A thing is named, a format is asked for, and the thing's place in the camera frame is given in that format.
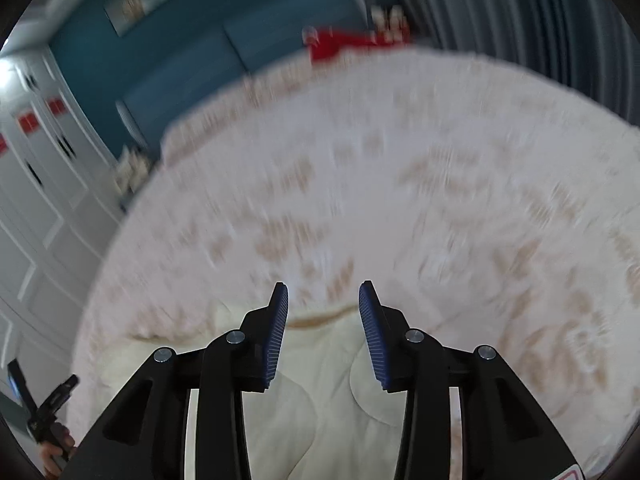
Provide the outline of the left hand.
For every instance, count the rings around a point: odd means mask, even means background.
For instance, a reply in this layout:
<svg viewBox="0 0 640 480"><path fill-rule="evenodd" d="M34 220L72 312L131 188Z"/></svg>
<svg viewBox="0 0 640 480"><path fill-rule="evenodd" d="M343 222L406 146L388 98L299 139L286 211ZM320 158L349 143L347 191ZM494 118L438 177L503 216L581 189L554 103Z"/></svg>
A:
<svg viewBox="0 0 640 480"><path fill-rule="evenodd" d="M58 428L61 433L60 441L64 444L62 448L49 441L43 441L38 444L38 453L42 461L43 474L47 480L58 479L62 474L62 469L55 460L61 457L64 451L67 451L69 456L72 456L76 451L75 440L70 434L70 430L59 422L56 424L56 428Z"/></svg>

